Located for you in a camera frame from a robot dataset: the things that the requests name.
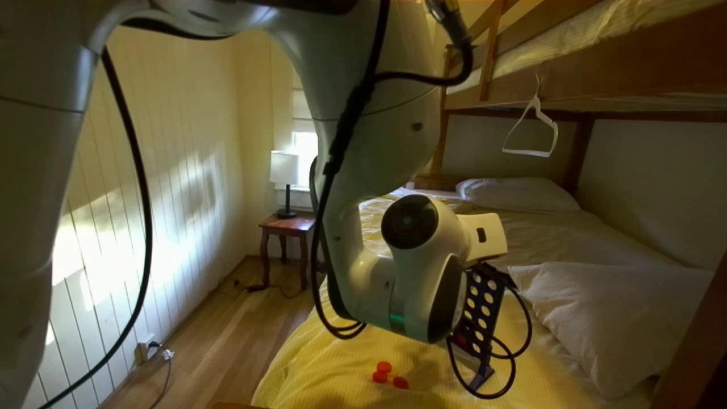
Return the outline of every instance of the table lamp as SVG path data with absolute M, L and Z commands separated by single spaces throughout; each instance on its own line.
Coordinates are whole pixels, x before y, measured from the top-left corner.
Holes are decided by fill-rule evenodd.
M 286 149 L 270 149 L 270 181 L 274 185 L 286 185 L 286 207 L 280 208 L 277 217 L 295 217 L 291 208 L 291 184 L 297 184 L 297 155 Z

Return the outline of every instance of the white pillow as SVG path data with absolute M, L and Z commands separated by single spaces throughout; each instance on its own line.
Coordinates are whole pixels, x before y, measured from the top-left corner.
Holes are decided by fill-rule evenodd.
M 456 184 L 464 199 L 497 210 L 577 210 L 575 198 L 545 177 L 477 177 Z
M 541 263 L 510 267 L 536 317 L 604 398 L 661 374 L 711 274 L 679 265 Z

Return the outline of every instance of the small table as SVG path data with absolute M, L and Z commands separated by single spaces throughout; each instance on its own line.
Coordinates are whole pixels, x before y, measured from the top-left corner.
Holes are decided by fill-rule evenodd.
M 268 256 L 268 239 L 274 234 L 280 239 L 281 260 L 288 260 L 286 255 L 286 235 L 297 235 L 301 240 L 301 288 L 306 287 L 306 265 L 310 265 L 310 231 L 313 230 L 316 217 L 295 215 L 295 217 L 268 217 L 261 227 L 258 255 L 264 256 L 264 288 L 270 287 L 270 256 Z

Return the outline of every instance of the wooden floor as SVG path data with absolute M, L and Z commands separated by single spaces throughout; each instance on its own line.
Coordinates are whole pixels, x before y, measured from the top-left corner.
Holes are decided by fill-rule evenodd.
M 270 288 L 247 293 L 258 277 L 261 260 L 245 258 L 171 337 L 171 387 L 159 407 L 251 402 L 281 341 L 311 310 L 311 293 L 301 293 L 295 260 L 274 260 Z M 163 389 L 165 372 L 161 358 L 145 364 L 102 407 L 149 407 Z

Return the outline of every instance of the white robotic arm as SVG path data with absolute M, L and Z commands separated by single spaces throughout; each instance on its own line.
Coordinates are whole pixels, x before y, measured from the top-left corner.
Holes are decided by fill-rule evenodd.
M 265 28 L 304 82 L 326 163 L 349 91 L 363 76 L 378 18 L 372 0 L 0 3 L 0 407 L 23 402 L 43 354 L 52 240 L 94 68 L 112 29 L 134 23 L 215 39 Z M 433 72 L 427 39 L 422 5 L 396 0 L 378 71 Z M 436 341 L 453 327 L 453 288 L 472 247 L 505 252 L 497 217 L 464 220 L 427 198 L 402 199 L 386 215 L 393 258 L 363 247 L 357 204 L 425 166 L 436 132 L 438 89 L 378 85 L 322 217 L 338 309 L 420 341 Z

